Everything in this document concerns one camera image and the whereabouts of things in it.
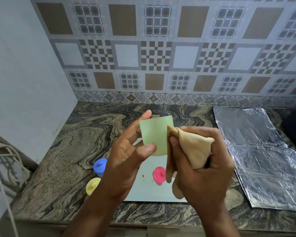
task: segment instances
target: blue container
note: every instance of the blue container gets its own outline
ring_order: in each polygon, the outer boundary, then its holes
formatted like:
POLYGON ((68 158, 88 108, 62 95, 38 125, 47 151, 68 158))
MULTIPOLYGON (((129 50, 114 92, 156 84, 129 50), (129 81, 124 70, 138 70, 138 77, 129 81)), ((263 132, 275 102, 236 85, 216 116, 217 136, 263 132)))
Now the blue container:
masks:
POLYGON ((106 163, 107 163, 107 159, 104 159, 104 158, 101 158, 101 159, 98 159, 94 165, 93 165, 93 170, 94 172, 100 177, 102 178, 103 176, 103 173, 104 173, 104 170, 105 170, 105 166, 106 166, 106 163))

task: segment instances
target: blue lid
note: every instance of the blue lid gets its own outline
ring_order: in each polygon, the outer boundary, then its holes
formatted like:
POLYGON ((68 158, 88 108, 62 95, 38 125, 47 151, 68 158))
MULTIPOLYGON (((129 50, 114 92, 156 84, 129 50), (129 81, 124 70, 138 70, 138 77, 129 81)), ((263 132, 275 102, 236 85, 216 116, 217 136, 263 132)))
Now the blue lid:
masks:
POLYGON ((106 163, 107 163, 107 159, 105 158, 98 159, 93 165, 94 172, 104 173, 106 163))

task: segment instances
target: tiled wall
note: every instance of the tiled wall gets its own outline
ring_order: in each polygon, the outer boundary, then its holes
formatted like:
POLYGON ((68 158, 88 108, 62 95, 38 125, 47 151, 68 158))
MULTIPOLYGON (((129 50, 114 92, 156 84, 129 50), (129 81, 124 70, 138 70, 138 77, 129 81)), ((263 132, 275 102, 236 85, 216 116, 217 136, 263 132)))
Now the tiled wall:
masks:
POLYGON ((296 0, 31 0, 81 101, 296 106, 296 0))

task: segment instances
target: yellow lid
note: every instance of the yellow lid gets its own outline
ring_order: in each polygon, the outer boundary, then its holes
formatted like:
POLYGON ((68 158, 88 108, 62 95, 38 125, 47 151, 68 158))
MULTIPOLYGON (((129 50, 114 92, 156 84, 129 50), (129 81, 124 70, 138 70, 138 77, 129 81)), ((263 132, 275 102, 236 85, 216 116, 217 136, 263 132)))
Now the yellow lid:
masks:
POLYGON ((92 192, 97 188, 98 184, 100 183, 100 178, 96 177, 91 179, 86 186, 87 195, 91 195, 92 192))

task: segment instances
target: silver foil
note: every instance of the silver foil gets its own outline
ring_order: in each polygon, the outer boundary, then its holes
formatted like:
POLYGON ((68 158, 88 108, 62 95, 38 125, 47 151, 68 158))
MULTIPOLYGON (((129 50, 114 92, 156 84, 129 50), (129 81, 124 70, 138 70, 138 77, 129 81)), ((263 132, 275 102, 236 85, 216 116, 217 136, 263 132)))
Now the silver foil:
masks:
POLYGON ((266 111, 216 106, 214 114, 251 206, 296 211, 296 151, 266 111))

